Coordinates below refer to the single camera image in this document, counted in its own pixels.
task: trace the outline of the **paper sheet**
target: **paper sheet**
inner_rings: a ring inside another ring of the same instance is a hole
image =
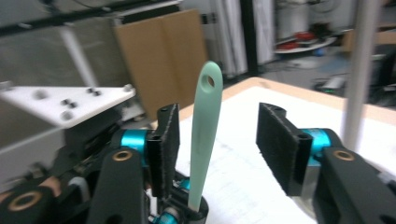
[[[256,146],[259,102],[283,107],[298,128],[340,133],[341,111],[264,88],[248,89],[223,102],[204,188],[206,223],[316,223],[285,195]],[[190,173],[191,125],[192,118],[180,123],[177,169],[185,175]],[[361,155],[393,174],[395,134],[396,127],[367,119],[361,136]]]

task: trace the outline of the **cardboard panel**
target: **cardboard panel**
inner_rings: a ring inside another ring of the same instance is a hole
[[[207,56],[196,10],[134,22],[116,28],[131,79],[148,116],[173,103],[193,104]]]
[[[161,20],[135,22],[116,30],[137,94],[148,116],[156,119],[157,109],[177,103],[179,96]]]
[[[196,10],[174,13],[163,17],[163,27],[183,95],[180,106],[185,107],[194,101],[198,76],[207,60],[200,16]]]

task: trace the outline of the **mint green spatula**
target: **mint green spatula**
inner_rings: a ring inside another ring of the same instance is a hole
[[[207,62],[198,79],[192,117],[189,208],[194,211],[199,211],[207,167],[215,142],[221,93],[221,71],[217,64]]]

